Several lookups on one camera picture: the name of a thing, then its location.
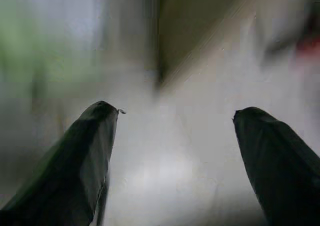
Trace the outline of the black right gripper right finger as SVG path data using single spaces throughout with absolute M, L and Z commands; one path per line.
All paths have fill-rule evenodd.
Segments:
M 271 226 L 320 224 L 320 158 L 286 123 L 248 107 L 233 117 L 244 167 Z

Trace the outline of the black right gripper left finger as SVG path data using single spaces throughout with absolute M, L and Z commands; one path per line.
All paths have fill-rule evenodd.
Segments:
M 3 226 L 101 226 L 119 110 L 88 107 L 1 209 Z

